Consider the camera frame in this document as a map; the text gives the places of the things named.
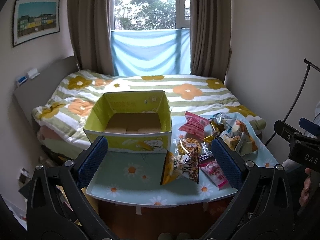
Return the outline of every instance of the tree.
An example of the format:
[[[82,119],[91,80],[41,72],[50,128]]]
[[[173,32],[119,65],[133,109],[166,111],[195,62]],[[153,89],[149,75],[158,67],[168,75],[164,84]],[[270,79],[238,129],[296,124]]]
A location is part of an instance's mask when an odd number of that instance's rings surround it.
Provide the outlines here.
[[[175,0],[115,0],[114,7],[118,30],[175,28]]]

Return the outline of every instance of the metal bolt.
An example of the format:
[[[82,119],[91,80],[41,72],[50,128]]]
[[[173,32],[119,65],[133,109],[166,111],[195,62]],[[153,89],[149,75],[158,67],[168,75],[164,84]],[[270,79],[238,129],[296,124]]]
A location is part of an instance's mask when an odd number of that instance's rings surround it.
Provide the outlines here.
[[[247,164],[248,167],[254,166],[254,162],[252,162],[252,161],[247,161],[245,164]]]
[[[282,170],[283,170],[283,167],[282,167],[282,165],[280,165],[280,164],[277,164],[276,168],[277,168],[279,171],[282,171]]]
[[[43,164],[42,163],[40,163],[40,164],[38,164],[37,166],[36,166],[36,169],[37,170],[41,170],[43,168]]]
[[[73,164],[73,161],[72,161],[72,160],[67,160],[67,161],[64,163],[64,165],[67,166],[67,167],[71,166],[72,164]]]

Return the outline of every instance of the framed picture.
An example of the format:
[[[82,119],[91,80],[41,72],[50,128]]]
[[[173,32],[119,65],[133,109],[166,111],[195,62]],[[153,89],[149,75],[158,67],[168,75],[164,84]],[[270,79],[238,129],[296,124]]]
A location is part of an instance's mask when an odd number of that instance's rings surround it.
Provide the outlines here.
[[[13,46],[57,33],[60,0],[16,0],[13,14]]]

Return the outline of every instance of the yellow box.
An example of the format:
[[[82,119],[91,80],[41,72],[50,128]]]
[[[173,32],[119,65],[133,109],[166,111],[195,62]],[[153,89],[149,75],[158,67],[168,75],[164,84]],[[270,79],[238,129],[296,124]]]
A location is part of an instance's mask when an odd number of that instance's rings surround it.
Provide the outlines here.
[[[127,91],[103,94],[84,125],[93,142],[107,138],[109,150],[166,153],[171,146],[171,113],[164,91]]]

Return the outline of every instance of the pink snack package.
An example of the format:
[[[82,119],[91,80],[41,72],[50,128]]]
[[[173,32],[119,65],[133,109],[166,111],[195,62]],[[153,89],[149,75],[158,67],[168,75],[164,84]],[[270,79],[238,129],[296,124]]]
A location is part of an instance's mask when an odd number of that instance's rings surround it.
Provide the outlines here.
[[[194,134],[202,140],[204,138],[204,127],[206,127],[210,121],[190,112],[186,112],[185,117],[187,122],[179,128],[179,131]]]
[[[216,160],[201,163],[199,167],[207,176],[209,176],[219,190],[228,183],[227,178]]]

